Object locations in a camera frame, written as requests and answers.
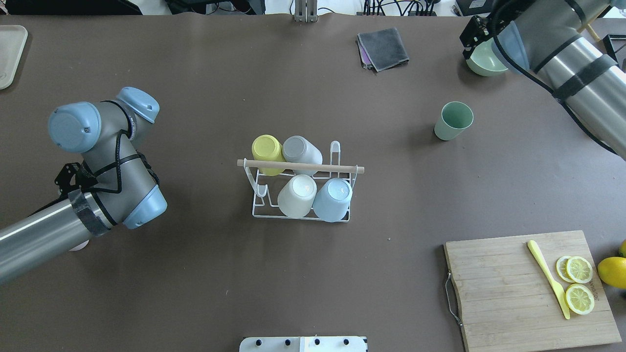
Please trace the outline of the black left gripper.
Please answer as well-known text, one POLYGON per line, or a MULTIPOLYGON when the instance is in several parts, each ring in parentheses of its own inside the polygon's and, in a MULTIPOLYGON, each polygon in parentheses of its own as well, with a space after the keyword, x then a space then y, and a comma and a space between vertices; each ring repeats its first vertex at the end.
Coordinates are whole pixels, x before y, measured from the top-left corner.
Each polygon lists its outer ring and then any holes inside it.
POLYGON ((60 198, 67 198, 74 190, 85 192, 98 184, 98 180, 85 162, 73 162, 65 164, 54 179, 54 184, 58 186, 60 198))

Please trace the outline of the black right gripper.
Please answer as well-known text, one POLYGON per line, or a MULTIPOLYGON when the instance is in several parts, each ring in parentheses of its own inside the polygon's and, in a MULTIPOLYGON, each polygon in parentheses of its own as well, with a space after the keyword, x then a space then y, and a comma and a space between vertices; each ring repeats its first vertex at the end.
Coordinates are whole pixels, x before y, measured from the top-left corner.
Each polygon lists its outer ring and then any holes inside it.
POLYGON ((492 37, 492 34, 488 29, 491 21, 491 14, 485 17, 474 15, 469 19, 467 26, 460 34, 460 42, 464 47, 463 58, 465 60, 469 60, 471 58, 477 46, 492 37))

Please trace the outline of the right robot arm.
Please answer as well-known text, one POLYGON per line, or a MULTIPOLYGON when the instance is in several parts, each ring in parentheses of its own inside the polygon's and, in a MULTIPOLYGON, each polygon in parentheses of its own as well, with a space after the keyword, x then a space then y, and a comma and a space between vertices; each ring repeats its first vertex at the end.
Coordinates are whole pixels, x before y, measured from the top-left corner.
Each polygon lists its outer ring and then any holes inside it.
POLYGON ((473 16, 460 42, 470 58, 493 39, 507 67, 530 78, 604 149, 626 153, 626 83, 617 62, 581 30, 623 0, 496 0, 489 16, 473 16))

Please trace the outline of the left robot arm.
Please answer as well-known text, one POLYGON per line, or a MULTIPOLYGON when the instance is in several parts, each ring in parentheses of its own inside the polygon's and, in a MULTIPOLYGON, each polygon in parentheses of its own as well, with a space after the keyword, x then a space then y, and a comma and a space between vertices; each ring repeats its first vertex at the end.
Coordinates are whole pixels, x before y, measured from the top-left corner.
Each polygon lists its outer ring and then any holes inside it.
POLYGON ((53 143, 83 160, 56 176, 58 199, 1 230, 2 284, 119 223, 136 229, 165 212, 158 176, 138 151, 158 113, 155 98, 124 87, 112 100, 70 103, 50 114, 53 143))

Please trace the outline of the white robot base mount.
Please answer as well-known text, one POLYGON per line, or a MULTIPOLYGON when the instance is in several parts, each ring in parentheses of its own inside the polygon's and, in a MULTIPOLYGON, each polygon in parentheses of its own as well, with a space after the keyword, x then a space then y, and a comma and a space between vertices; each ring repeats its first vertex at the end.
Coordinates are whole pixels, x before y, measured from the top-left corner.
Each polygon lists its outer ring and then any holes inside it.
POLYGON ((242 340, 240 352, 367 352, 362 336, 272 336, 242 340))

